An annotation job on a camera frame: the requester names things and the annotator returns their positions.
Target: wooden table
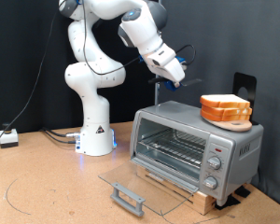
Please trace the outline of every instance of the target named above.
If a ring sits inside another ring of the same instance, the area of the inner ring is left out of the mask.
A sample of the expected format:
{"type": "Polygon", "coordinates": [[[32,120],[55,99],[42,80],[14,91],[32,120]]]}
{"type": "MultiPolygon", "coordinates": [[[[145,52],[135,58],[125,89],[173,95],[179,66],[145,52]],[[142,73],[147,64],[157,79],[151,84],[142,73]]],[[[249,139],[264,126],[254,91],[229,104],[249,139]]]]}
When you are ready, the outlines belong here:
{"type": "MultiPolygon", "coordinates": [[[[77,154],[73,145],[43,133],[19,135],[20,146],[0,148],[2,223],[280,223],[280,205],[248,185],[240,204],[202,216],[184,204],[161,217],[144,207],[136,217],[110,198],[112,187],[98,177],[130,159],[132,123],[111,124],[118,148],[103,157],[77,154]]],[[[59,133],[79,129],[59,130],[59,133]]]]}

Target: wooden board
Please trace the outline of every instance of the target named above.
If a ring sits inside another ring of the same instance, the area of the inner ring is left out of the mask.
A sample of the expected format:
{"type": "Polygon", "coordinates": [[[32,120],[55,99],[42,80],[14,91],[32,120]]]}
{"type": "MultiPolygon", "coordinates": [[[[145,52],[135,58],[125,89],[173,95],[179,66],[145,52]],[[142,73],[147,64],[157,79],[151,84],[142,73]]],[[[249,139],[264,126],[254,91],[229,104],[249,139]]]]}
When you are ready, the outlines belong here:
{"type": "Polygon", "coordinates": [[[158,187],[159,189],[167,192],[178,200],[185,201],[185,205],[194,209],[202,215],[207,214],[215,207],[216,199],[205,195],[199,191],[189,197],[189,192],[185,189],[179,188],[175,183],[170,182],[162,177],[152,174],[146,168],[138,166],[137,175],[145,179],[148,183],[158,187]]]}
{"type": "Polygon", "coordinates": [[[219,128],[230,130],[233,132],[246,132],[252,128],[252,123],[249,120],[233,120],[233,121],[212,121],[205,119],[208,122],[218,126],[219,128]]]}

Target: robotic arm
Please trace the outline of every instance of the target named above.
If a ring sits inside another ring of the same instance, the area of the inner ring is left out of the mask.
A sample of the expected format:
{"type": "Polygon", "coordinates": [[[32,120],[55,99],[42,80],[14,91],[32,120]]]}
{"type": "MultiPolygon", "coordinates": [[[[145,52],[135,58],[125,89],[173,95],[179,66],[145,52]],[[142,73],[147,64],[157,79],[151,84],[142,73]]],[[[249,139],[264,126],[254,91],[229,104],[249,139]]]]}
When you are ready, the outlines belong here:
{"type": "Polygon", "coordinates": [[[60,0],[60,11],[74,20],[68,35],[79,61],[69,65],[64,74],[83,104],[84,123],[80,133],[75,134],[76,152],[102,156],[110,153],[115,144],[109,102],[97,94],[97,89],[122,84],[125,69],[96,43],[91,28],[100,18],[111,20],[125,13],[119,36],[127,47],[138,48],[149,70],[178,84],[185,74],[175,52],[161,39],[159,30],[166,24],[167,13],[160,4],[148,0],[60,0]]]}
{"type": "MultiPolygon", "coordinates": [[[[84,0],[84,4],[87,15],[97,16],[97,20],[112,20],[128,11],[122,17],[119,27],[119,36],[125,46],[138,48],[152,73],[173,82],[180,82],[185,77],[175,52],[161,39],[161,29],[167,22],[167,11],[161,4],[148,0],[84,0]]],[[[61,12],[74,20],[84,19],[82,7],[77,0],[67,0],[61,12]]]]}
{"type": "Polygon", "coordinates": [[[166,25],[166,9],[156,2],[128,11],[122,17],[119,36],[127,47],[137,47],[149,70],[179,83],[185,73],[175,52],[161,39],[160,30],[166,25]]]}

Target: oven control knob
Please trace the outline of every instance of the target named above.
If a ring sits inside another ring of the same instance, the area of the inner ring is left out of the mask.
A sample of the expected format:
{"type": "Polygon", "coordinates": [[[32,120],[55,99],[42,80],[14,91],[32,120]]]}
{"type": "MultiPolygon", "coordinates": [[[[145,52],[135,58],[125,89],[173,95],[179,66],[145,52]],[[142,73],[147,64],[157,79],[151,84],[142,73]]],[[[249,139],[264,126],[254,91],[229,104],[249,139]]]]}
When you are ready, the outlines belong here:
{"type": "Polygon", "coordinates": [[[204,185],[206,185],[210,189],[215,189],[217,187],[217,180],[214,179],[212,176],[208,176],[204,182],[204,185]]]}
{"type": "Polygon", "coordinates": [[[217,170],[221,167],[221,161],[218,157],[212,157],[208,159],[207,162],[214,170],[217,170]]]}

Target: bread slice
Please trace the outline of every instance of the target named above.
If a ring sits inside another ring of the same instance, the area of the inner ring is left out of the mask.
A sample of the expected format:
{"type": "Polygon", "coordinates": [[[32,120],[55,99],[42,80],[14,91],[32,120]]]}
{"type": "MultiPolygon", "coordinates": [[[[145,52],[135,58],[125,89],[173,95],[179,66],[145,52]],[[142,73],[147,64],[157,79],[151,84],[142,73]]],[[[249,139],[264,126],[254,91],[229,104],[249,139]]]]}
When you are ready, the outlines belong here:
{"type": "Polygon", "coordinates": [[[249,115],[231,115],[231,116],[215,116],[201,110],[201,115],[205,119],[210,119],[213,121],[232,121],[232,120],[249,120],[249,115]]]}
{"type": "Polygon", "coordinates": [[[232,115],[251,115],[252,114],[252,108],[245,108],[245,109],[239,109],[239,108],[217,108],[217,107],[209,107],[206,105],[202,106],[202,110],[206,113],[215,115],[215,116],[232,116],[232,115]]]}
{"type": "Polygon", "coordinates": [[[250,107],[250,102],[233,94],[202,95],[202,97],[200,98],[200,102],[202,103],[202,105],[206,105],[208,107],[239,109],[245,109],[250,107]]]}

